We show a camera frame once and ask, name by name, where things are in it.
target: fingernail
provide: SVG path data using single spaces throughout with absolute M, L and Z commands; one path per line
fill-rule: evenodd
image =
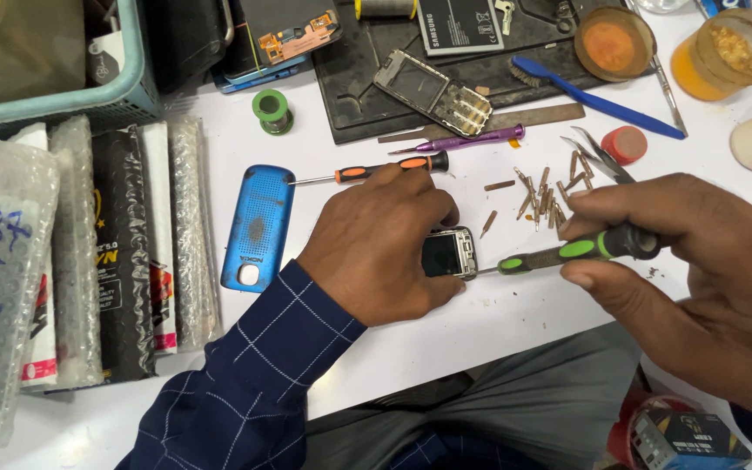
M 593 279 L 585 274 L 571 274 L 570 276 L 565 276 L 564 278 L 567 282 L 575 283 L 585 290 L 590 290 L 590 288 L 593 287 Z

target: blue toothbrush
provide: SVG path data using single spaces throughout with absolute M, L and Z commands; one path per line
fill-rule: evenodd
M 614 116 L 617 119 L 634 124 L 637 127 L 642 127 L 647 131 L 666 135 L 673 139 L 682 141 L 686 138 L 686 135 L 684 135 L 682 131 L 675 129 L 673 126 L 666 124 L 663 121 L 658 121 L 643 113 L 638 113 L 625 106 L 621 106 L 608 100 L 603 100 L 593 94 L 581 91 L 579 88 L 562 79 L 559 75 L 552 73 L 543 65 L 538 64 L 538 62 L 514 55 L 512 56 L 510 71 L 518 80 L 521 80 L 531 87 L 538 88 L 541 85 L 541 79 L 549 79 L 556 84 L 556 86 L 566 91 L 572 99 L 586 106 L 590 106 L 594 110 L 602 111 L 603 113 Z

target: phone screen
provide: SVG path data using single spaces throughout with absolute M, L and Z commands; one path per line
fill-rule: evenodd
M 419 107 L 429 109 L 445 85 L 445 80 L 406 60 L 390 86 Z
M 433 278 L 460 273 L 460 258 L 454 235 L 428 237 L 423 243 L 423 270 Z

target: navy blue checked shirt sleeve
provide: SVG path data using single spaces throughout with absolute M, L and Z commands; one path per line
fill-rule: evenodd
M 202 370 L 167 381 L 117 468 L 300 468 L 307 390 L 366 329 L 290 261 Z

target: amber glass jar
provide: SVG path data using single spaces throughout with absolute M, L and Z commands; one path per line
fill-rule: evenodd
M 752 85 L 752 10 L 711 17 L 672 54 L 672 75 L 688 94 L 718 101 Z

